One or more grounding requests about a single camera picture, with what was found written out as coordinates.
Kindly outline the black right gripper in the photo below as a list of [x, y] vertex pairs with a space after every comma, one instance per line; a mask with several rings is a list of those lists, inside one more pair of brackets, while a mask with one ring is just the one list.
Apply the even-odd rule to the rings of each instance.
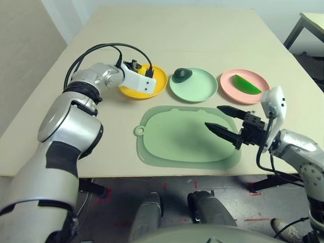
[[260, 117], [253, 115], [250, 111], [243, 111], [228, 105], [217, 106], [217, 108], [227, 116], [243, 120], [243, 123], [238, 135], [219, 124], [205, 122], [205, 126], [212, 133], [230, 142], [237, 150], [240, 150], [242, 144], [261, 145], [266, 131], [264, 130], [265, 122], [261, 121]]

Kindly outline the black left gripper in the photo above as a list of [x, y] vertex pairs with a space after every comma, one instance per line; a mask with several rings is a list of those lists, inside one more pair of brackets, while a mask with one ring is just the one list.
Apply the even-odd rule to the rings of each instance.
[[142, 68], [142, 65], [139, 64], [135, 59], [130, 62], [123, 61], [123, 71], [130, 70], [135, 73], [139, 73], [139, 70]]

